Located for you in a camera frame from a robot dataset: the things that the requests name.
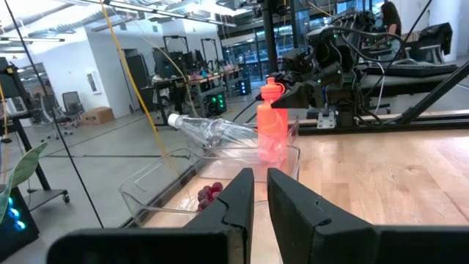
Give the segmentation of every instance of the plant leaf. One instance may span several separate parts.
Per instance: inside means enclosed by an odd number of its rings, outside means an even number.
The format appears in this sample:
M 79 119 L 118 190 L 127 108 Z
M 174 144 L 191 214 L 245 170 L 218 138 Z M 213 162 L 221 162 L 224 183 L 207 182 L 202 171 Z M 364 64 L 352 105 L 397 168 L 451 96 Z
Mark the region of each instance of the plant leaf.
M 43 142 L 30 149 L 30 151 L 21 158 L 20 162 L 16 164 L 15 168 L 13 168 L 12 173 L 8 177 L 5 189 L 0 193 L 0 223 L 3 221 L 5 212 L 7 211 L 8 198 L 10 197 L 12 188 L 20 185 L 32 176 L 39 163 L 39 155 L 45 147 L 47 147 L 47 142 Z

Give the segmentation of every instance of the gray floor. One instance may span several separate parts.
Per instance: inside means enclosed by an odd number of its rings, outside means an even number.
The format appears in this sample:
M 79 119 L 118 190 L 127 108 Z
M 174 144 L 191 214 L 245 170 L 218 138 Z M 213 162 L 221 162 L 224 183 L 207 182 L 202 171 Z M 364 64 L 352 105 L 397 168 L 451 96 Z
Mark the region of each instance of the gray floor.
M 390 102 L 392 112 L 398 113 L 418 102 L 423 96 L 425 95 L 403 95 L 397 98 L 386 98 L 383 102 Z M 228 107 L 231 111 L 224 118 L 231 120 L 252 101 L 252 98 L 252 95 L 230 98 Z M 456 87 L 430 110 L 469 109 L 468 98 L 468 88 Z M 255 113 L 255 110 L 256 108 L 252 106 L 240 116 L 238 122 L 247 120 Z M 297 110 L 295 113 L 299 114 L 300 118 L 306 115 L 304 110 Z M 27 129 L 33 145 L 40 142 L 46 129 Z M 185 146 L 181 132 L 171 128 L 160 128 L 159 132 L 167 150 Z M 15 137 L 12 136 L 12 139 L 14 142 L 10 145 L 9 168 L 12 168 L 21 156 Z M 118 227 L 130 216 L 117 191 L 119 185 L 161 154 L 146 117 L 141 113 L 135 113 L 109 124 L 81 127 L 75 129 L 74 135 L 67 136 L 65 140 L 104 226 Z M 5 263 L 44 263 L 47 248 L 57 238 L 80 228 L 99 227 L 77 174 L 60 141 L 50 142 L 40 159 L 40 164 L 52 188 L 66 188 L 70 193 L 71 202 L 66 205 L 62 199 L 56 198 L 34 210 L 32 215 L 40 229 L 40 238 L 11 256 Z M 31 188 L 40 188 L 35 176 L 31 178 L 29 184 Z M 27 188 L 28 183 L 20 186 L 24 194 Z

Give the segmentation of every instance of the orange water bottle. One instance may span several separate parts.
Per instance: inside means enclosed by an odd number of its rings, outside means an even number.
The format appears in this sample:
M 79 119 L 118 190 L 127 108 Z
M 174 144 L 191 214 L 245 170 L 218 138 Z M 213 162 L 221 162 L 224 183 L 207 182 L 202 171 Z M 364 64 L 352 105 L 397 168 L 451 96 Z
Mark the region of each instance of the orange water bottle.
M 267 84 L 261 87 L 264 103 L 257 106 L 257 132 L 261 149 L 260 158 L 263 161 L 286 158 L 288 111 L 287 109 L 273 109 L 271 106 L 284 92 L 284 85 L 276 83 L 273 77 L 267 78 Z

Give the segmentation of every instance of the clear plastic bin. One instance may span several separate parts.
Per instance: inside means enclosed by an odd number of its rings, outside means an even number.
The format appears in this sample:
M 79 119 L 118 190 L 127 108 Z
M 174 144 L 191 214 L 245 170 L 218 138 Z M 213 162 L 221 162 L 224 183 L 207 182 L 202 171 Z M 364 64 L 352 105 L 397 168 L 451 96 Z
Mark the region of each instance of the clear plastic bin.
M 225 148 L 220 155 L 203 148 L 175 150 L 132 175 L 119 191 L 139 227 L 183 227 L 197 215 L 199 190 L 216 181 L 227 186 L 241 169 L 250 167 L 255 181 L 251 259 L 278 263 L 267 203 L 267 169 L 277 167 L 298 180 L 300 150 L 288 146 L 287 158 L 277 164 L 259 161 L 258 155 L 256 148 Z

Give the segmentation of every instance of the water bottle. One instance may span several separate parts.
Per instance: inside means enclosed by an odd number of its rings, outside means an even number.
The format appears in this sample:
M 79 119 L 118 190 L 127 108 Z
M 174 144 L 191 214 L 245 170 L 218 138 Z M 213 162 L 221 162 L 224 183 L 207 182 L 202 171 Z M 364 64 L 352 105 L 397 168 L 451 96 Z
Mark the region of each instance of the water bottle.
M 273 77 L 267 78 L 267 84 L 261 87 L 261 96 L 264 103 L 257 106 L 257 130 L 259 132 L 259 147 L 268 150 L 270 140 L 275 139 L 280 147 L 278 152 L 263 152 L 262 159 L 268 160 L 274 157 L 285 157 L 288 139 L 288 112 L 286 109 L 273 109 L 271 104 L 281 97 L 285 91 L 282 84 L 275 82 Z
M 262 138 L 265 145 L 269 144 L 267 149 L 259 149 L 259 135 L 252 129 L 224 119 L 190 118 L 182 117 L 178 114 L 171 114 L 168 118 L 168 124 L 174 128 L 180 129 L 188 134 L 195 142 L 209 148 L 245 149 L 240 151 L 223 151 L 224 155 L 233 157 L 241 155 L 251 155 L 256 153 L 265 157 L 266 153 L 260 152 L 274 151 L 280 148 L 275 140 Z

